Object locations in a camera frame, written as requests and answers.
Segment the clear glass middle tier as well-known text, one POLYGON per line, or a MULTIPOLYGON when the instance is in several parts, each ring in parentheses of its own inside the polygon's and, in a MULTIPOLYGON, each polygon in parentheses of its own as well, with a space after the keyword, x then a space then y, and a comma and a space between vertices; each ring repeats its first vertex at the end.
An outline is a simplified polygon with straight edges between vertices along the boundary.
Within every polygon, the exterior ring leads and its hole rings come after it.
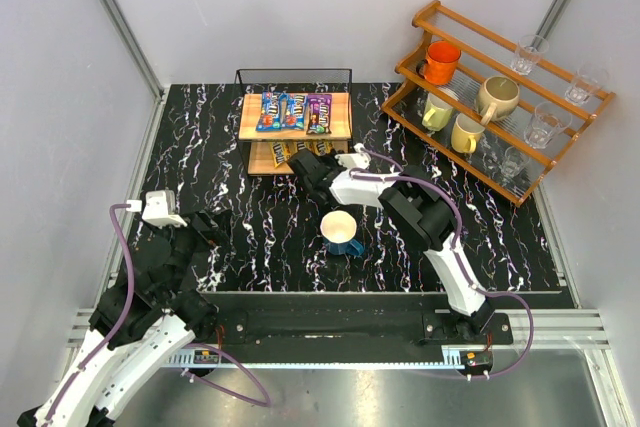
POLYGON ((538 104, 524 130, 524 140, 532 148, 545 149, 552 140, 564 132, 571 124, 572 114, 545 101, 538 104))

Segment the orange mug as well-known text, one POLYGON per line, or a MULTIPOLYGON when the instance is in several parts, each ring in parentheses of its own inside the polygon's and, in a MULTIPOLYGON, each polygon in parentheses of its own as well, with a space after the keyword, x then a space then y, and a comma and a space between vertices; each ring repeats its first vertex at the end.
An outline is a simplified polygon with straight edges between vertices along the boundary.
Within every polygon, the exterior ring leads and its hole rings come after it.
POLYGON ((425 58, 418 62, 416 73, 427 82, 442 86, 448 84, 456 71, 461 50, 446 40, 431 43, 425 58))

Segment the pale yellow mug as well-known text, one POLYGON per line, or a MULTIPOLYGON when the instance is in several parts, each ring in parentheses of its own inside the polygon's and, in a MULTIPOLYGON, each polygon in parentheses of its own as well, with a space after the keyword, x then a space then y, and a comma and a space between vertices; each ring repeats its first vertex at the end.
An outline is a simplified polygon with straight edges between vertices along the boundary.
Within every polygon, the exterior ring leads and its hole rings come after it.
POLYGON ((456 116, 451 146, 460 154, 473 154, 485 132, 485 127, 463 113, 456 116))

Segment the clear glass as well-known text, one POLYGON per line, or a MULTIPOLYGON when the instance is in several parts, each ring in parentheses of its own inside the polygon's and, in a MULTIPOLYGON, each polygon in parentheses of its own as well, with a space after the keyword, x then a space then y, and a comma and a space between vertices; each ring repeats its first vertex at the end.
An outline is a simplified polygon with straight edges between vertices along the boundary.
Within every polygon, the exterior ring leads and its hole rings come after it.
POLYGON ((569 87, 565 91, 565 100, 574 106, 583 106, 591 97, 605 86, 609 80, 608 71, 593 63, 580 66, 569 87))
POLYGON ((549 42, 537 34, 523 36, 517 43, 510 63, 512 71, 527 76, 549 50, 549 42))

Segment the yellow candy bag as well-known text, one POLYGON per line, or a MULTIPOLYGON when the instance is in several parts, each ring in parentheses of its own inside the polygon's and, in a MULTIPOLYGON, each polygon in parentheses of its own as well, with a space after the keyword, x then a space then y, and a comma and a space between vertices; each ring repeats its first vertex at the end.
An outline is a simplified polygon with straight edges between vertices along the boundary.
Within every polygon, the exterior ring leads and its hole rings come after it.
POLYGON ((311 144, 305 141, 295 141, 293 146, 295 148, 295 152, 300 152, 302 150, 312 150, 311 144))
POLYGON ((271 142, 270 151, 275 168, 286 164, 291 158, 290 145, 286 141, 271 142))
POLYGON ((318 156, 330 154, 334 150, 333 143, 329 140, 319 140, 312 143, 312 149, 318 156))

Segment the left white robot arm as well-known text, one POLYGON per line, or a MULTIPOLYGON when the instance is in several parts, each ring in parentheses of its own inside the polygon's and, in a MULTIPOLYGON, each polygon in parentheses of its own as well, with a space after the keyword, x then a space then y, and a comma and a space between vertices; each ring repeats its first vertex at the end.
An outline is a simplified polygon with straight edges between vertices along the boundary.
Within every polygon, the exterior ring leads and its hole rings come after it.
POLYGON ((125 269, 100 298, 74 364, 51 397, 20 414, 20 426, 112 426, 137 391, 191 342, 217 334, 219 309, 182 287, 195 255, 228 242, 231 213, 145 216, 152 253, 123 251, 125 269))

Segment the beige round mug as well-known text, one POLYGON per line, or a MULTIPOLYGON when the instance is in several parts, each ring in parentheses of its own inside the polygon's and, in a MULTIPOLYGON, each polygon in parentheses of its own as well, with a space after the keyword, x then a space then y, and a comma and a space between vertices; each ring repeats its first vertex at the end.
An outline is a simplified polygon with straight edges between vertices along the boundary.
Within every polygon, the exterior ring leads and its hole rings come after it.
POLYGON ((481 116, 480 123, 487 126, 490 122, 508 117, 520 101, 519 85, 503 76, 487 78, 480 86, 474 105, 481 116))

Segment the yellow candy bag top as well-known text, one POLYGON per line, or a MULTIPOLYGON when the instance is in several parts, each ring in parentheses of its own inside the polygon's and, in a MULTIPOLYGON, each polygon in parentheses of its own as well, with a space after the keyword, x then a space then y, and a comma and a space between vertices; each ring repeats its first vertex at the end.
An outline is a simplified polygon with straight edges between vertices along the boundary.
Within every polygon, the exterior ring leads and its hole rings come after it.
POLYGON ((275 168, 286 164, 291 158, 290 145, 286 141, 271 142, 270 151, 275 168))

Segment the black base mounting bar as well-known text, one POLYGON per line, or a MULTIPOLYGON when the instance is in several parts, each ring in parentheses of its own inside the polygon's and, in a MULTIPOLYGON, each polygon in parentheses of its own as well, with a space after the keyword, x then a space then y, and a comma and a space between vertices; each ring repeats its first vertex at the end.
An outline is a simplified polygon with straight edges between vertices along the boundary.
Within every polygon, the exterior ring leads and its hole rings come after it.
POLYGON ((268 336, 347 335, 494 347, 514 343, 505 313, 472 321, 455 313, 444 293, 218 292, 204 298, 219 308, 228 344, 268 336))

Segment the clear glass top left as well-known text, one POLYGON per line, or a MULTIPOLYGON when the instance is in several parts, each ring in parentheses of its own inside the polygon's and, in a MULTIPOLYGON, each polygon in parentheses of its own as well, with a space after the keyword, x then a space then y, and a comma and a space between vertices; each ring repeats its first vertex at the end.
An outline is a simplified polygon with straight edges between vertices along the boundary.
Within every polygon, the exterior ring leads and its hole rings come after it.
POLYGON ((537 34, 523 36, 517 43, 510 63, 512 71, 527 76, 549 50, 549 42, 537 34))

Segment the clear glass bottom tier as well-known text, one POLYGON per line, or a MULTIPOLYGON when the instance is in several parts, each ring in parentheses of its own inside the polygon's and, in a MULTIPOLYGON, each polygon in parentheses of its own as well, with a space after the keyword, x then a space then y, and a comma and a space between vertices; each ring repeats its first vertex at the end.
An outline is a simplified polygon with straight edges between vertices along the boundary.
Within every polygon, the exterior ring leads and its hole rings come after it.
POLYGON ((508 147, 499 166, 499 179, 503 181, 515 180, 528 166, 531 157, 515 146, 508 147))

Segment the clear glass top right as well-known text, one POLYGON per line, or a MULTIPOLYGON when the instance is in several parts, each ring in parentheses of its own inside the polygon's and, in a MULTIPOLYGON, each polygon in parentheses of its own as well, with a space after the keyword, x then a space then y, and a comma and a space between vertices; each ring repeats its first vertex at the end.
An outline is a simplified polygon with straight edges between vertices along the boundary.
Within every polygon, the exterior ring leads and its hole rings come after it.
POLYGON ((583 106, 591 97, 605 86, 609 80, 608 71, 593 63, 580 66, 569 87, 565 91, 565 100, 574 106, 583 106))

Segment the wooden cup rack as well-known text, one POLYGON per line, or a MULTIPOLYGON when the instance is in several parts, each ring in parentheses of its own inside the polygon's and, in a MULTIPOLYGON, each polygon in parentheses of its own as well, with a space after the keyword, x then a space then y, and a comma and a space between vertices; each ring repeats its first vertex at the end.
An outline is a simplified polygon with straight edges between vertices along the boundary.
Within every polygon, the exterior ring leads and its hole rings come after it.
POLYGON ((433 0, 395 67, 391 119, 515 205, 531 196, 615 95, 433 0))

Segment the purple candy bag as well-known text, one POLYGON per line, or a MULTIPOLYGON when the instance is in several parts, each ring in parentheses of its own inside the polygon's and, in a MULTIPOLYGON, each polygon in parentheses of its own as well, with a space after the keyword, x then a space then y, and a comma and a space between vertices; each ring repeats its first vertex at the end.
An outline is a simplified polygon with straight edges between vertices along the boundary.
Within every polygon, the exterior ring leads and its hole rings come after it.
POLYGON ((307 133, 330 134, 332 96, 330 94, 309 94, 307 97, 309 107, 309 125, 307 133))

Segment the blue candy bag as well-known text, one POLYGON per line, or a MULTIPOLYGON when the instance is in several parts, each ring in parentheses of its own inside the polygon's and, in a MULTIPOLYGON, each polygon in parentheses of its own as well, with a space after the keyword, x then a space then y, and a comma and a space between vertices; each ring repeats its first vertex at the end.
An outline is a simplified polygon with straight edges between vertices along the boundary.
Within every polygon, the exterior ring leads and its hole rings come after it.
POLYGON ((307 95, 292 93, 287 97, 284 109, 283 128, 302 131, 305 128, 307 95))
POLYGON ((283 111, 288 102, 288 95, 281 92, 263 92, 261 110, 256 125, 257 132, 280 131, 283 111))

